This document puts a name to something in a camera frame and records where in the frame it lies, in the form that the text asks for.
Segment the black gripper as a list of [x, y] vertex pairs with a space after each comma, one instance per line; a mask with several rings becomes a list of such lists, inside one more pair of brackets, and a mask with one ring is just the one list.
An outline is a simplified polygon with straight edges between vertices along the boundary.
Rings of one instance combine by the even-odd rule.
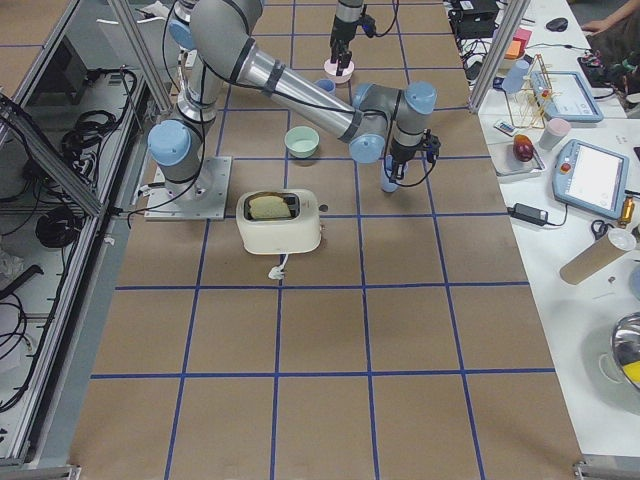
[[350, 50], [350, 42], [354, 39], [353, 35], [338, 36], [331, 35], [330, 48], [331, 48], [331, 63], [349, 63], [352, 58], [352, 51]]
[[419, 180], [423, 183], [433, 171], [440, 153], [441, 142], [439, 139], [426, 139], [414, 146], [405, 146], [393, 139], [391, 141], [391, 155], [393, 157], [393, 173], [392, 181], [400, 182], [404, 178], [404, 170], [406, 164], [414, 158], [417, 152], [423, 152], [427, 155], [427, 161], [430, 167]]

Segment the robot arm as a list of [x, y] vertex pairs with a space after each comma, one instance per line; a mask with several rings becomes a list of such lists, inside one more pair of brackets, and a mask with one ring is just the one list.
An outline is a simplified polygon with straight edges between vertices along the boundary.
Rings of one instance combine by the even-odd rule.
[[171, 200], [201, 200], [213, 183], [205, 143], [224, 84], [255, 90], [297, 112], [346, 143], [358, 163], [381, 160], [392, 184], [403, 183], [417, 152], [436, 161], [440, 141], [427, 128], [437, 99], [430, 83], [405, 89], [362, 84], [347, 104], [260, 49], [253, 30], [263, 7], [261, 1], [179, 1], [169, 15], [173, 39], [197, 53], [172, 115], [148, 136]]
[[[169, 16], [169, 31], [178, 33], [177, 27], [189, 27], [196, 1], [178, 1]], [[361, 27], [368, 38], [377, 37], [375, 20], [366, 13], [363, 1], [338, 1], [330, 35], [330, 63], [344, 69], [351, 61], [350, 42]]]

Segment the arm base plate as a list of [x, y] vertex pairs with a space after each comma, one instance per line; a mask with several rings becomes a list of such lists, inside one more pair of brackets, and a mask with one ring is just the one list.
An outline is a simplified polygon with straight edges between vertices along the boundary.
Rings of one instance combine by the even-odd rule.
[[164, 174], [156, 168], [154, 181], [163, 186], [154, 188], [148, 197], [148, 210], [144, 216], [150, 221], [223, 220], [232, 169], [231, 156], [206, 157], [200, 176], [182, 196], [182, 188], [166, 183]]

